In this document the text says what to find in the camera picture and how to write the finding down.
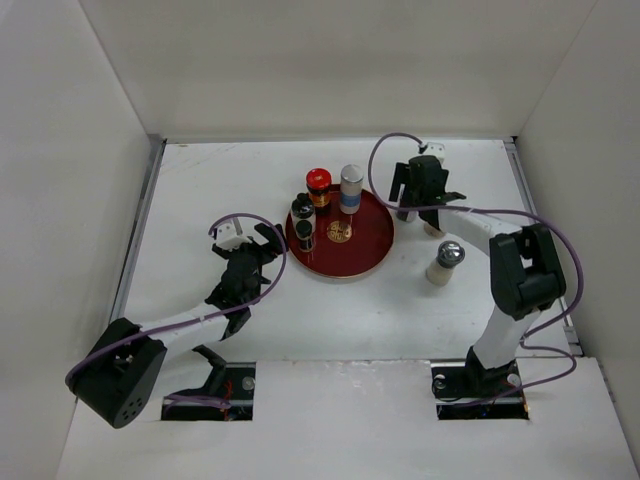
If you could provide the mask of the white-lid dark sauce jar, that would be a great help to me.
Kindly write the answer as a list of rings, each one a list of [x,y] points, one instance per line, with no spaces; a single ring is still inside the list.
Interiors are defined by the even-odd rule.
[[[400,207],[396,211],[397,219],[407,223],[413,222],[416,219],[417,215],[418,213],[414,209],[410,209],[409,207]]]

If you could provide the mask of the small black-lid spice jar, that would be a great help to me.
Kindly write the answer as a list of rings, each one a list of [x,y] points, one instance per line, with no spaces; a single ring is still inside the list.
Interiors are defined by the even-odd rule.
[[[299,242],[299,249],[302,252],[311,252],[314,249],[313,224],[308,220],[300,220],[295,226],[295,232]]]

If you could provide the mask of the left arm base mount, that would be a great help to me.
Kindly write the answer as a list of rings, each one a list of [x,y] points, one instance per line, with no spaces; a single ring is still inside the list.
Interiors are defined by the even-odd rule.
[[[254,413],[257,365],[227,362],[204,345],[193,352],[211,367],[204,384],[163,398],[162,421],[251,421]]]

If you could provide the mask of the pink-lid jar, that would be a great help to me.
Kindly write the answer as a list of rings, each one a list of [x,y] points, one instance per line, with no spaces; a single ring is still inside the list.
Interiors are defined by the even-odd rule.
[[[428,223],[425,223],[423,228],[424,228],[424,231],[425,231],[425,233],[427,235],[432,236],[434,238],[442,238],[445,235],[444,232],[442,232],[441,230],[439,230],[436,227],[431,226]]]

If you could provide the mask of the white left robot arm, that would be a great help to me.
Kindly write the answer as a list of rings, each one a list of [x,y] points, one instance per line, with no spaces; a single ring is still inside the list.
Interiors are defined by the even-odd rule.
[[[166,395],[161,416],[191,420],[196,413],[227,420],[245,417],[252,404],[237,374],[210,344],[237,334],[251,317],[252,306],[276,286],[263,274],[266,265],[287,258],[283,228],[255,216],[257,242],[245,236],[238,216],[218,220],[209,230],[212,250],[225,260],[218,284],[199,305],[147,326],[121,317],[112,321],[88,355],[71,368],[65,384],[112,428],[130,424],[152,397],[164,364],[187,352],[205,358],[190,375],[192,388]]]

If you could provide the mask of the black-cap white powder bottle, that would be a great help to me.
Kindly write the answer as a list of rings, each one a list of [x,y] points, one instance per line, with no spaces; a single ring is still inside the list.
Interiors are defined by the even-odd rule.
[[[316,215],[314,204],[307,193],[298,193],[291,203],[290,214],[293,226],[299,221],[306,220],[315,227]]]

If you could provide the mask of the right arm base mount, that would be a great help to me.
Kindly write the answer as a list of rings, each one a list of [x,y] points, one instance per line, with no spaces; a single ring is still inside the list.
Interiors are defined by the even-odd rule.
[[[528,420],[528,406],[522,391],[516,362],[488,379],[476,380],[463,364],[434,364],[432,393],[439,420]]]

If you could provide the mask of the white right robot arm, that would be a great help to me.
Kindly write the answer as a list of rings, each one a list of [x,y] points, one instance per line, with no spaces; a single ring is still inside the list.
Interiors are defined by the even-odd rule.
[[[480,338],[469,348],[454,378],[464,397],[496,395],[515,362],[519,341],[540,313],[566,292],[566,281],[549,228],[541,223],[510,224],[451,202],[464,195],[448,192],[449,171],[434,156],[398,162],[389,200],[406,221],[412,212],[431,230],[455,235],[489,258],[494,310]]]

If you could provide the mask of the red-lid chili sauce jar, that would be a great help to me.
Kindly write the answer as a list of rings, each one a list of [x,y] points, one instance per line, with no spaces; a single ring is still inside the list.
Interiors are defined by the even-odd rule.
[[[328,214],[331,210],[330,172],[324,168],[313,168],[306,174],[305,181],[316,214]]]

